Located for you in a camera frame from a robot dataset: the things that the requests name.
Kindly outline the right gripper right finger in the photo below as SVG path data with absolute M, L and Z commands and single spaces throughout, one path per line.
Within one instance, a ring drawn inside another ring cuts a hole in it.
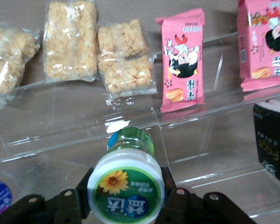
M 156 224 L 254 224 L 230 198 L 219 192 L 202 198 L 185 188 L 177 187 L 168 167 L 162 167 L 165 202 Z

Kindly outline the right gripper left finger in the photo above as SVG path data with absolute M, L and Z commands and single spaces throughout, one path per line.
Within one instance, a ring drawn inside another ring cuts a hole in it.
M 38 194 L 23 197 L 0 214 L 0 224 L 81 224 L 91 211 L 87 184 L 93 170 L 74 189 L 65 189 L 49 200 Z

